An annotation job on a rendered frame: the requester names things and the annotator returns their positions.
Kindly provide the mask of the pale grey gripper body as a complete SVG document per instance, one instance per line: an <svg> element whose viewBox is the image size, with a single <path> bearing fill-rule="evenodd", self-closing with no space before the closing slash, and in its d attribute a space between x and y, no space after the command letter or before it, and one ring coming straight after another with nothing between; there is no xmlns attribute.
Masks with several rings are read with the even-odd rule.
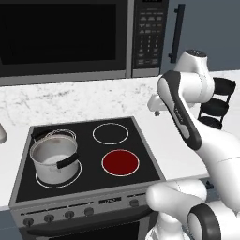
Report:
<svg viewBox="0 0 240 240"><path fill-rule="evenodd" d="M147 107L150 112L153 113L160 113L161 111L166 111L167 107L165 106L164 102L161 100L158 94L153 94L148 102Z"/></svg>

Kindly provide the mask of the black and steel stove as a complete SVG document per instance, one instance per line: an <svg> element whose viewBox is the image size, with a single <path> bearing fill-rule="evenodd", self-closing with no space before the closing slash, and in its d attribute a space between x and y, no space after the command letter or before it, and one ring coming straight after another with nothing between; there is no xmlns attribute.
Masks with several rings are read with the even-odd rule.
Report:
<svg viewBox="0 0 240 240"><path fill-rule="evenodd" d="M82 172L66 187L46 188L36 179L36 170L29 150L34 143L32 133L44 130L70 129L75 132ZM54 223L65 218L66 211L74 217L86 217L84 209L92 207L102 214L147 205L147 188L165 177L154 158L134 117L102 119L59 125L35 126L29 129L20 168L9 201L10 213L23 240L144 240L157 221L158 213L129 223L100 227L90 231L55 237L34 236L27 229L40 224L46 215L54 215ZM23 225L32 218L31 227Z"/></svg>

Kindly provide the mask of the blue-grey cupboard door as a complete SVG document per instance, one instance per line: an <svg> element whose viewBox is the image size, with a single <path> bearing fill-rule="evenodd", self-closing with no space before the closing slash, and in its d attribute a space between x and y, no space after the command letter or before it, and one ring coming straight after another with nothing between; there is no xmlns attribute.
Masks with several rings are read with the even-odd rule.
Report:
<svg viewBox="0 0 240 240"><path fill-rule="evenodd" d="M169 53L179 4L186 6L177 60L185 50L199 50L211 71L240 69L240 0L169 0L161 71L175 67Z"/></svg>

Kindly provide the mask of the black and steel microwave oven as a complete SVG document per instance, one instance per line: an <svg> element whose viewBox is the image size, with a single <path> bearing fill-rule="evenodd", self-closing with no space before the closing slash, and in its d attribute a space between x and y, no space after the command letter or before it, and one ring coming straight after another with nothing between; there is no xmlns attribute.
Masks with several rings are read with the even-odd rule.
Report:
<svg viewBox="0 0 240 240"><path fill-rule="evenodd" d="M0 0L0 86L157 76L169 0Z"/></svg>

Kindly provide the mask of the pale grey rounded object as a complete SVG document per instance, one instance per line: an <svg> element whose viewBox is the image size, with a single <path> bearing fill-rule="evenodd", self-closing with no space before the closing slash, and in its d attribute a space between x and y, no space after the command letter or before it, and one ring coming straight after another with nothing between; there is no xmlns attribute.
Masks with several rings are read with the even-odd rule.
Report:
<svg viewBox="0 0 240 240"><path fill-rule="evenodd" d="M7 140L7 133L4 130L3 126L0 124L0 144L4 143Z"/></svg>

